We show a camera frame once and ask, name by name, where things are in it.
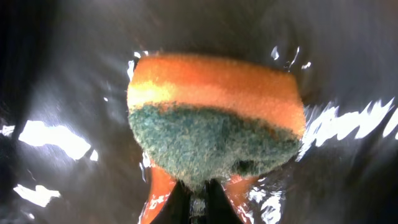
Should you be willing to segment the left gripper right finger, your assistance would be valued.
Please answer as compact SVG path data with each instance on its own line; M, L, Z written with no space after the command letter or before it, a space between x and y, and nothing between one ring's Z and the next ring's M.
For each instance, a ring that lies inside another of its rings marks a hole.
M242 224L216 180L206 183L206 210L209 224Z

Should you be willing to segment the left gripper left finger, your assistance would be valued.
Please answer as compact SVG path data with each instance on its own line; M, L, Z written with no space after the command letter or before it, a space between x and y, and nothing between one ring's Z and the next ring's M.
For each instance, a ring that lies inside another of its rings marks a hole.
M178 181L151 224L189 224L190 196L191 191Z

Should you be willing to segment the orange green scrub sponge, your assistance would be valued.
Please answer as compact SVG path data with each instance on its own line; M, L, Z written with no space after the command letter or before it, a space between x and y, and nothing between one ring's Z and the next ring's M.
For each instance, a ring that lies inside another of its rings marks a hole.
M191 191L190 221L202 220L211 180L242 223L252 223L245 193L294 157L304 134L294 76L192 54L141 57L127 73L127 118L151 174L142 223L159 214L178 181Z

